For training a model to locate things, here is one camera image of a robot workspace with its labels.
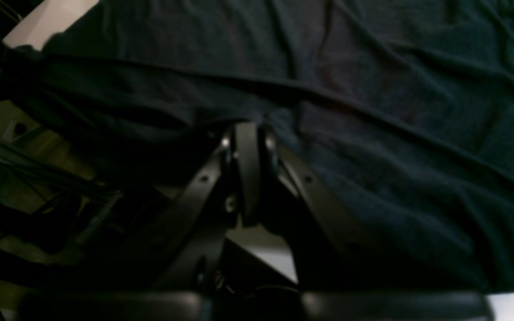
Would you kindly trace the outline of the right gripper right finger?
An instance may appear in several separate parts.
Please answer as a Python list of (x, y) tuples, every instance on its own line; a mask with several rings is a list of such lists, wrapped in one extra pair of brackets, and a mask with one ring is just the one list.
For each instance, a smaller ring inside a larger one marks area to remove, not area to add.
[(491, 321), (487, 298), (408, 258), (264, 134), (264, 226), (292, 252), (304, 321)]

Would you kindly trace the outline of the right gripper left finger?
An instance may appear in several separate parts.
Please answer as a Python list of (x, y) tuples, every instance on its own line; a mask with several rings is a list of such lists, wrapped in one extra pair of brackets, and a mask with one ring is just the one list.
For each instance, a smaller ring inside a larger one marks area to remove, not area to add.
[(27, 295), (17, 320), (209, 321), (227, 231), (258, 222), (258, 141), (254, 123), (226, 130), (159, 217), (116, 248), (93, 248), (62, 287)]

